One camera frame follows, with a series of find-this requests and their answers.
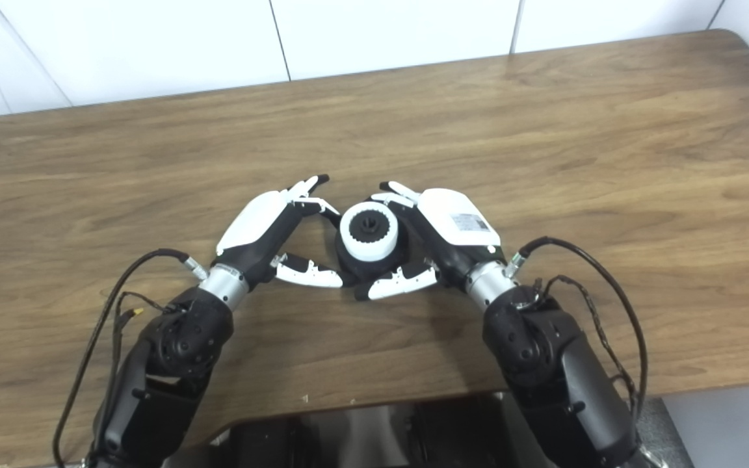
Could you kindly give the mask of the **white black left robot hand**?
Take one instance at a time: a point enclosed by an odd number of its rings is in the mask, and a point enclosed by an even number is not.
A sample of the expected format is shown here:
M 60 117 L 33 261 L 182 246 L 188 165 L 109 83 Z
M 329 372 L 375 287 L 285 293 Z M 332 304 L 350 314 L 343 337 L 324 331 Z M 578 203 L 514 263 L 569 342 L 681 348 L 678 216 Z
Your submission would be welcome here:
M 327 183 L 326 174 L 313 175 L 283 190 L 269 190 L 250 201 L 235 217 L 216 245 L 216 258 L 200 290 L 218 298 L 230 311 L 261 283 L 274 278 L 307 287 L 350 287 L 354 278 L 306 259 L 283 253 L 283 244 L 304 217 L 320 215 L 335 228 L 339 211 L 313 192 Z

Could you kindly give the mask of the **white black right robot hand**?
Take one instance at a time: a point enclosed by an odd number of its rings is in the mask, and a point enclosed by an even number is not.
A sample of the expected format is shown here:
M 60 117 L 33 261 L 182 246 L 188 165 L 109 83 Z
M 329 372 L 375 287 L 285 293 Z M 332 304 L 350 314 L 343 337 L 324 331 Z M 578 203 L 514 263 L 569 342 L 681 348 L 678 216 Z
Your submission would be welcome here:
M 501 238 L 464 193 L 446 188 L 416 192 L 396 181 L 381 183 L 371 201 L 392 211 L 425 249 L 422 263 L 404 263 L 354 288 L 359 302 L 454 287 L 485 312 L 517 287 L 505 273 Z

